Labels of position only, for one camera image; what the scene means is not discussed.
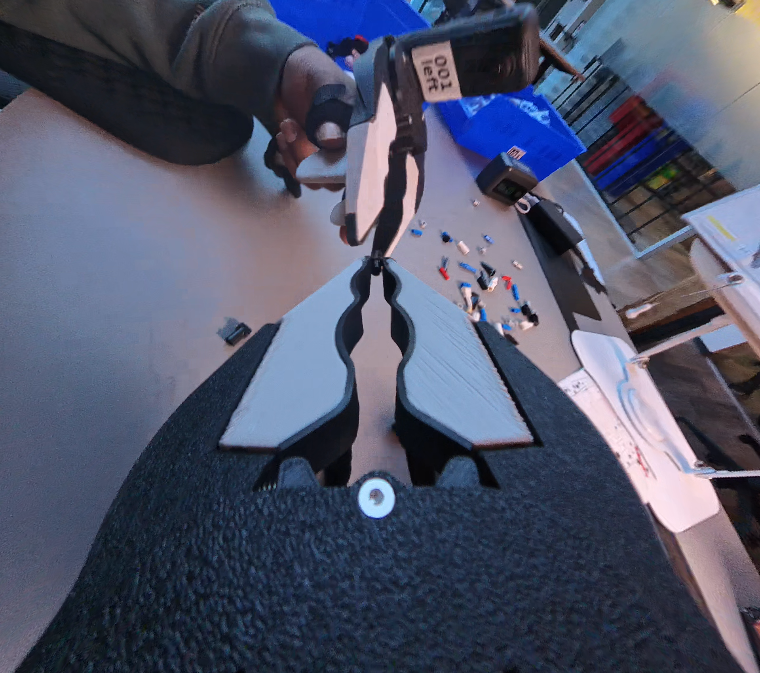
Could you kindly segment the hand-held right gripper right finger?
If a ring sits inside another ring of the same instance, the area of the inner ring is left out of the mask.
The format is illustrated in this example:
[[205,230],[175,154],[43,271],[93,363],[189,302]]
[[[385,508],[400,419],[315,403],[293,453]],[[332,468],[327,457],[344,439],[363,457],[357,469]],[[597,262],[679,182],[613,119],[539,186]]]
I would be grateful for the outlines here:
[[434,486],[464,458],[477,484],[498,486],[486,453],[532,447],[535,438],[476,325],[395,260],[385,260],[383,292],[401,354],[393,430],[412,485]]

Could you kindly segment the dark grey flat mat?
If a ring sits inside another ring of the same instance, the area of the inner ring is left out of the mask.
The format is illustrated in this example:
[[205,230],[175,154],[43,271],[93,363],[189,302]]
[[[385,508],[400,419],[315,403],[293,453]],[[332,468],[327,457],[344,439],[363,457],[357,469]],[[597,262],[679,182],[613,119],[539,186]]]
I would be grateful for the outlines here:
[[581,329],[579,317],[602,323],[603,317],[573,262],[558,256],[526,217],[520,222],[568,330]]

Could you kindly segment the black power adapter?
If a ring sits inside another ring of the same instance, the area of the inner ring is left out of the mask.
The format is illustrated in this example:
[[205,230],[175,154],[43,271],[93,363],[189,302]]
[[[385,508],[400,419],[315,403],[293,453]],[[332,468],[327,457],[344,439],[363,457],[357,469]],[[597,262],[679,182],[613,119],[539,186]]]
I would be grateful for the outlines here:
[[572,222],[570,215],[555,202],[539,198],[526,214],[527,222],[546,241],[557,256],[578,250],[585,242],[583,232]]

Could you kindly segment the black device with green display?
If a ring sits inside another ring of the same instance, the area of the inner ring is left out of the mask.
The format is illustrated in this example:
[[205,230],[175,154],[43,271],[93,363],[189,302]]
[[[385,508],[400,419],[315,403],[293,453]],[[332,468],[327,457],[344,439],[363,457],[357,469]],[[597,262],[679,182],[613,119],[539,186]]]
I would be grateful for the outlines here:
[[491,159],[476,177],[476,185],[483,195],[506,206],[518,203],[537,187],[538,182],[527,164],[506,152]]

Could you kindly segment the person's left forearm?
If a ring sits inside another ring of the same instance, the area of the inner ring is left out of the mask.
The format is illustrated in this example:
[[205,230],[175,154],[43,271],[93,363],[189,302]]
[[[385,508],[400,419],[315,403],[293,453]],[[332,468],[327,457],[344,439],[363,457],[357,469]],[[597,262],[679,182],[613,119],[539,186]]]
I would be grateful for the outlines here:
[[2,0],[2,22],[260,121],[287,57],[315,46],[267,0]]

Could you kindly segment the person's left hand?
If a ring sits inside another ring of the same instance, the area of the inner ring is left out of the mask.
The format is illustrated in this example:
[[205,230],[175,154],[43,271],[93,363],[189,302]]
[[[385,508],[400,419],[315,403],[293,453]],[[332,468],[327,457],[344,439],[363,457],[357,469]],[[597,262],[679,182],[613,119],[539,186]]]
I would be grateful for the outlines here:
[[306,45],[297,49],[283,66],[274,100],[278,124],[278,156],[274,161],[292,178],[295,178],[299,164],[318,150],[339,152],[345,148],[346,130],[336,122],[327,121],[316,129],[315,144],[303,129],[316,93],[328,85],[344,86],[344,100],[349,104],[355,102],[354,80],[318,47]]

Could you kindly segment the stacked red and blue crates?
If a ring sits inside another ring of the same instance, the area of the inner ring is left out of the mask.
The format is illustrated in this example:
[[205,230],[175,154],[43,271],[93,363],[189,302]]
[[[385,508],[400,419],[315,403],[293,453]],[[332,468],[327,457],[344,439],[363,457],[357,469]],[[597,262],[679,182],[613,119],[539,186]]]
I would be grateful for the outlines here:
[[691,145],[640,96],[629,96],[608,116],[610,127],[589,146],[579,163],[609,199],[650,178]]

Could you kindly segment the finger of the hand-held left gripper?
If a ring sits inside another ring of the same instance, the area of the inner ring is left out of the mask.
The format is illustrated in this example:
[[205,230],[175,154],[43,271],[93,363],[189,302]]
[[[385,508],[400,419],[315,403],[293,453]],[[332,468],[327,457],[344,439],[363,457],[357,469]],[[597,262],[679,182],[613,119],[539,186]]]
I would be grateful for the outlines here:
[[371,259],[386,259],[409,228],[424,189],[424,160],[407,153],[389,157],[382,209],[375,225]]
[[388,86],[380,86],[374,116],[352,126],[347,135],[344,226],[350,245],[363,244],[372,229],[379,248],[397,245],[398,221],[385,220],[387,240],[382,239],[380,221],[390,173],[389,154],[396,134],[393,99]]

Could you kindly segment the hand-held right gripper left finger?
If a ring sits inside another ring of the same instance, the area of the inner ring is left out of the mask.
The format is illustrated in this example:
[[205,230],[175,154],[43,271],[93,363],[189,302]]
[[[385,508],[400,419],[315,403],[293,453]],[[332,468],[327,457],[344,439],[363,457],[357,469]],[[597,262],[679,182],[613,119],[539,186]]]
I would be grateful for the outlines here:
[[368,258],[354,261],[278,322],[219,448],[306,459],[328,486],[347,485],[359,427],[352,352],[364,332]]

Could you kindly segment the building instruction booklet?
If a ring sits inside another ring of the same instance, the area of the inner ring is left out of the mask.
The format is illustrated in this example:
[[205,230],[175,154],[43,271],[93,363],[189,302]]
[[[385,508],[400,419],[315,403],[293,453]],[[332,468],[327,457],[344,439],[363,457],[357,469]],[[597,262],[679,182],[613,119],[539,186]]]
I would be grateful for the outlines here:
[[708,203],[682,218],[729,267],[758,279],[758,185]]

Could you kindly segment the pile of small brick pieces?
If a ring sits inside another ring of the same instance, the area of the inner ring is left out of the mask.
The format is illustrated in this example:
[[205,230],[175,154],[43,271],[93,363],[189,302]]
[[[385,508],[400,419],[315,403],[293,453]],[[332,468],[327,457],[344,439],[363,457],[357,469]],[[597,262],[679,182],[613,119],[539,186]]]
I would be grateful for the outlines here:
[[452,301],[472,323],[489,323],[504,337],[518,332],[529,332],[539,326],[537,312],[528,301],[521,298],[513,277],[481,259],[492,245],[489,235],[483,236],[484,245],[476,247],[476,255],[469,260],[471,248],[448,231],[437,235],[428,229],[425,220],[412,220],[407,236],[433,241],[432,261],[436,274],[442,280],[442,292],[453,296]]

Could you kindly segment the white sticker sheet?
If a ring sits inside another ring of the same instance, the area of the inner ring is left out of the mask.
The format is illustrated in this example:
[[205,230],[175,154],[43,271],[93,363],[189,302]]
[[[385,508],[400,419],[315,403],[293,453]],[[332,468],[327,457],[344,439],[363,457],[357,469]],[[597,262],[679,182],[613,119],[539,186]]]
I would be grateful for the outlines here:
[[562,379],[558,386],[589,418],[624,469],[642,503],[648,505],[653,481],[650,466],[613,404],[584,369]]

